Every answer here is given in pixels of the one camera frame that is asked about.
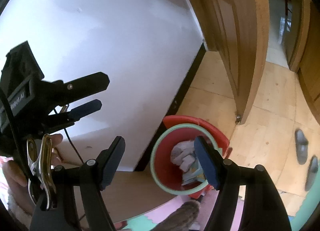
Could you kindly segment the person left hand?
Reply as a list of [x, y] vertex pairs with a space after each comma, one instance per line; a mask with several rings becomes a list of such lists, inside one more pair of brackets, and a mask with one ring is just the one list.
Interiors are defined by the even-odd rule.
[[[53, 142], [53, 147], [59, 145], [63, 140], [62, 134], [53, 134], [50, 135], [50, 137]], [[25, 188], [27, 186], [28, 180], [25, 174], [27, 170], [30, 170], [30, 168], [28, 165], [28, 159], [25, 162], [26, 164], [23, 165], [22, 162], [20, 163], [16, 160], [10, 160], [3, 165], [3, 174], [11, 190], [13, 190], [16, 187]], [[57, 166], [61, 163], [61, 158], [57, 154], [53, 153], [51, 165]]]

